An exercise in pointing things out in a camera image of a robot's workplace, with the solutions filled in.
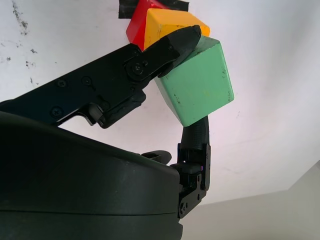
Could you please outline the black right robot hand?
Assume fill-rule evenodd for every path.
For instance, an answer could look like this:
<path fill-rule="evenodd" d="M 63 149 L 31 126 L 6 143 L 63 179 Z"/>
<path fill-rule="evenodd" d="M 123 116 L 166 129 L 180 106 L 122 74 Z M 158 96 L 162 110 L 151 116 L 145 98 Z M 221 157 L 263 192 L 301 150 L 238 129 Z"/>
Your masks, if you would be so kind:
<path fill-rule="evenodd" d="M 137 154 L 67 130 L 75 116 L 106 129 L 138 108 L 143 89 L 185 60 L 201 38 L 178 29 L 145 51 L 128 44 L 0 104 L 3 240 L 179 240 L 179 223 L 206 196 L 207 117 L 171 154 Z"/>

